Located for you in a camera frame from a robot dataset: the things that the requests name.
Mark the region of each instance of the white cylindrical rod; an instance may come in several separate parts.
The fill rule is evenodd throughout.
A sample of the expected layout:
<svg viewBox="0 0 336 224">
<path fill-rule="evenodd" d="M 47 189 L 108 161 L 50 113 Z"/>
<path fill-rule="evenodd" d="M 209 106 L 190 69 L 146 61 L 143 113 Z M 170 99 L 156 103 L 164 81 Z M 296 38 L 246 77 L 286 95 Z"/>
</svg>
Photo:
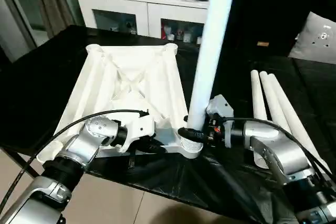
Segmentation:
<svg viewBox="0 0 336 224">
<path fill-rule="evenodd" d="M 257 70 L 251 71 L 251 85 L 252 85 L 252 102 L 253 102 L 253 116 L 257 119 L 267 120 L 265 109 L 263 91 Z M 261 155 L 253 152 L 254 163 L 260 168 L 268 169 L 268 166 Z"/>
<path fill-rule="evenodd" d="M 283 114 L 282 108 L 278 101 L 277 96 L 272 88 L 272 84 L 270 82 L 270 78 L 265 71 L 260 73 L 261 83 L 263 84 L 262 87 L 265 92 L 269 112 L 272 117 L 272 121 L 278 124 L 280 127 L 284 128 L 286 131 L 291 133 L 288 123 L 286 121 L 285 115 Z"/>
<path fill-rule="evenodd" d="M 189 108 L 188 128 L 201 130 L 203 127 L 231 4 L 232 0 L 209 0 Z M 198 153 L 203 145 L 182 139 L 182 147 L 187 151 Z"/>
<path fill-rule="evenodd" d="M 309 150 L 310 153 L 314 155 L 328 170 L 330 170 L 327 163 L 320 157 L 319 153 L 317 152 L 305 127 L 303 127 L 298 115 L 296 114 L 292 104 L 288 100 L 277 78 L 274 74 L 270 74 L 269 77 L 293 136 L 296 137 L 300 141 L 300 143 L 307 150 Z"/>
<path fill-rule="evenodd" d="M 267 114 L 264 104 L 263 91 L 259 80 L 257 70 L 251 71 L 252 84 L 252 102 L 253 102 L 253 117 L 257 119 L 267 120 Z"/>
</svg>

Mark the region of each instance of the black table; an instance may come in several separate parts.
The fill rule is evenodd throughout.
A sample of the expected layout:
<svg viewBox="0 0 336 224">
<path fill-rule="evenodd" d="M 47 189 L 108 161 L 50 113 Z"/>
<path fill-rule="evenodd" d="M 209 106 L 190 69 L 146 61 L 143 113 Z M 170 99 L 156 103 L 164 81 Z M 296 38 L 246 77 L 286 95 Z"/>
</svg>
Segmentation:
<svg viewBox="0 0 336 224">
<path fill-rule="evenodd" d="M 85 46 L 164 45 L 167 40 L 70 26 L 0 73 L 0 147 L 32 155 L 51 136 L 86 59 Z M 176 56 L 187 107 L 197 63 L 196 46 L 177 43 Z M 321 157 L 336 168 L 336 66 L 283 57 L 240 57 L 222 50 L 213 96 L 222 94 L 235 116 L 253 115 L 250 71 L 274 73 Z M 96 159 L 90 174 L 237 219 L 294 219 L 271 174 L 243 150 L 204 148 L 188 160 L 179 154 Z"/>
</svg>

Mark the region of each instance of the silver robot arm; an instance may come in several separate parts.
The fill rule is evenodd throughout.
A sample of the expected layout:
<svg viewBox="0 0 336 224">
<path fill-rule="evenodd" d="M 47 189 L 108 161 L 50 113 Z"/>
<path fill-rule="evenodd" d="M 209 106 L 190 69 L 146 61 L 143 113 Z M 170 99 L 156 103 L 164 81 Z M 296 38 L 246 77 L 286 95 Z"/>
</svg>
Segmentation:
<svg viewBox="0 0 336 224">
<path fill-rule="evenodd" d="M 113 144 L 124 152 L 133 141 L 153 134 L 154 121 L 149 116 L 126 127 L 105 116 L 87 120 L 55 159 L 45 163 L 45 171 L 4 214 L 0 224 L 65 224 L 61 212 L 99 148 Z"/>
<path fill-rule="evenodd" d="M 321 184 L 297 143 L 265 123 L 225 121 L 233 117 L 233 109 L 222 95 L 210 100 L 206 111 L 208 122 L 202 132 L 181 128 L 179 134 L 215 147 L 234 146 L 257 152 L 284 190 L 300 223 L 336 222 L 336 201 L 330 194 L 333 183 L 329 181 L 327 188 Z"/>
</svg>

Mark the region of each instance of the beige floor tile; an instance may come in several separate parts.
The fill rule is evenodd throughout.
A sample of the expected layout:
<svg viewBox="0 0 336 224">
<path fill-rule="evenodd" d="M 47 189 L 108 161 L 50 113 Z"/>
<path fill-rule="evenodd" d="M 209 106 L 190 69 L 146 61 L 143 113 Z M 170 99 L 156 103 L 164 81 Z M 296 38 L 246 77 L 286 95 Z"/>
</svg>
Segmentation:
<svg viewBox="0 0 336 224">
<path fill-rule="evenodd" d="M 0 171 L 2 173 L 0 176 L 0 200 L 3 199 L 20 170 L 21 168 L 16 165 L 14 161 L 12 161 L 3 151 L 0 150 Z M 4 212 L 16 201 L 16 199 L 32 181 L 33 179 L 29 175 L 24 174 L 22 176 L 22 179 L 16 186 L 12 196 L 9 198 Z"/>
<path fill-rule="evenodd" d="M 30 158 L 29 156 L 26 156 L 26 155 L 23 155 L 23 154 L 20 154 L 20 156 L 25 160 L 25 161 L 28 161 L 28 159 Z M 31 164 L 31 167 L 37 171 L 38 174 L 42 174 L 42 172 L 44 171 L 44 168 L 42 166 L 42 164 L 37 161 L 36 159 L 32 162 Z"/>
<path fill-rule="evenodd" d="M 174 200 L 145 193 L 135 224 L 243 223 Z"/>
<path fill-rule="evenodd" d="M 143 191 L 84 175 L 64 211 L 67 224 L 133 224 Z"/>
<path fill-rule="evenodd" d="M 32 167 L 40 174 L 43 171 L 37 161 L 33 162 Z M 6 176 L 0 177 L 0 199 L 2 199 L 20 168 L 0 151 L 0 170 L 6 170 Z M 6 209 L 32 181 L 29 175 L 23 175 Z M 84 175 L 63 215 L 67 224 L 133 224 L 142 197 L 143 191 Z"/>
</svg>

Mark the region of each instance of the glass cabinet door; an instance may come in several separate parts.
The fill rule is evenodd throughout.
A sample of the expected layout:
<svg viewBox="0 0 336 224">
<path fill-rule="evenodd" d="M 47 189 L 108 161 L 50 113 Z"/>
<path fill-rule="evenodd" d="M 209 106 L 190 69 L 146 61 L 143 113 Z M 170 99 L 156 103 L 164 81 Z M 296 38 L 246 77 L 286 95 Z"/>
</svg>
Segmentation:
<svg viewBox="0 0 336 224">
<path fill-rule="evenodd" d="M 148 36 L 147 3 L 129 0 L 78 0 L 85 25 Z"/>
<path fill-rule="evenodd" d="M 148 3 L 149 35 L 200 44 L 207 9 Z"/>
</svg>

